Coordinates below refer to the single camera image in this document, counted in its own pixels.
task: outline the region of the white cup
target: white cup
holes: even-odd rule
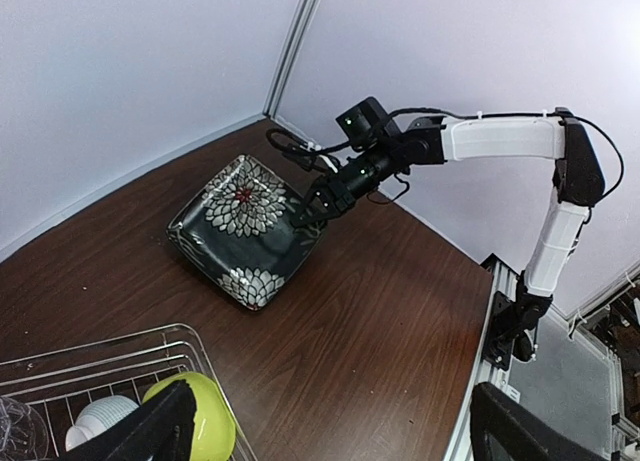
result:
[[[86,406],[70,427],[65,438],[67,451],[104,433],[118,421],[127,417],[138,405],[125,396],[109,396]]]

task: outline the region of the wire dish rack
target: wire dish rack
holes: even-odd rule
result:
[[[184,371],[200,372],[218,383],[236,423],[230,459],[256,461],[200,337],[184,324],[0,363],[0,396],[40,413],[49,428],[48,456],[57,457],[65,452],[67,430],[87,404],[114,394],[140,404],[153,384]]]

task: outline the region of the wooden table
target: wooden table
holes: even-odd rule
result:
[[[304,189],[311,177],[267,145],[269,126],[143,176],[2,263],[2,360],[183,322],[200,333],[260,459],[439,461],[488,273],[401,208],[362,201],[251,313],[166,240],[172,216],[240,153]]]

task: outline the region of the yellow-green bowl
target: yellow-green bowl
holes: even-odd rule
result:
[[[180,373],[149,388],[147,402],[174,381],[187,382],[196,398],[196,417],[189,461],[227,461],[236,443],[236,424],[220,387],[200,373]]]

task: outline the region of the square plate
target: square plate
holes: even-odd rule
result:
[[[255,158],[238,156],[169,223],[175,246],[243,306],[275,296],[318,244],[326,222],[291,225],[302,196]]]

